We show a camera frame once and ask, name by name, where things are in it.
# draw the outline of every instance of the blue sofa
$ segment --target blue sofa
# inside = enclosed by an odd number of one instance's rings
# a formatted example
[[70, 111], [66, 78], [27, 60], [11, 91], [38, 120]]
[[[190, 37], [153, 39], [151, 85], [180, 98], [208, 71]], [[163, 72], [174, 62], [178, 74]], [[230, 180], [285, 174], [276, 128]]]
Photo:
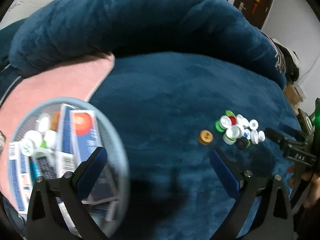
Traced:
[[[55, 0], [0, 31], [0, 43], [0, 66], [11, 63], [0, 97], [19, 76], [115, 54], [90, 101], [117, 129], [130, 164], [129, 210], [114, 239], [209, 239], [235, 202], [209, 164], [211, 146], [256, 175], [289, 178], [290, 163], [270, 140], [241, 151], [214, 130], [227, 109], [261, 130], [300, 129], [274, 48], [226, 0]], [[211, 146], [198, 143], [201, 130], [213, 132]]]

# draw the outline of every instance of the pink blanket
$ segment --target pink blanket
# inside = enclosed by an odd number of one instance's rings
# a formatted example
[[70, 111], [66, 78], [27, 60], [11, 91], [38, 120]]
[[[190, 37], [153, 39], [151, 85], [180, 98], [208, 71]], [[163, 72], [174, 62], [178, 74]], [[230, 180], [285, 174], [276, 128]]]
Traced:
[[0, 129], [7, 143], [0, 157], [0, 191], [16, 207], [7, 174], [8, 145], [24, 116], [40, 103], [58, 97], [89, 101], [114, 66], [114, 56], [103, 53], [83, 56], [24, 79], [0, 109]]

